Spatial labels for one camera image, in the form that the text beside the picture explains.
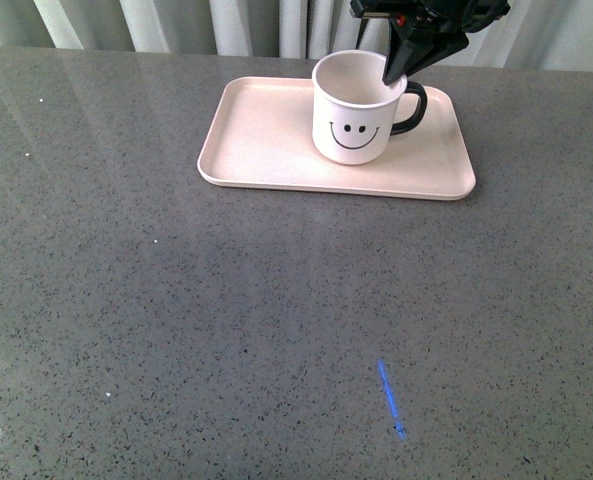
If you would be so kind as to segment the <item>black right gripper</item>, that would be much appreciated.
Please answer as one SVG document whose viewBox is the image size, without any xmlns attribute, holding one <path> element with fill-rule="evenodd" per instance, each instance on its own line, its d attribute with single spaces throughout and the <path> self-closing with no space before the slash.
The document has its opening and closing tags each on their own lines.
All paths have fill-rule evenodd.
<svg viewBox="0 0 593 480">
<path fill-rule="evenodd" d="M 350 1 L 351 14 L 356 18 L 396 21 L 389 23 L 389 49 L 382 75 L 385 85 L 465 49 L 469 40 L 462 31 L 481 31 L 510 9 L 508 1 Z M 462 31 L 427 34 L 418 25 L 405 23 L 411 19 Z"/>
</svg>

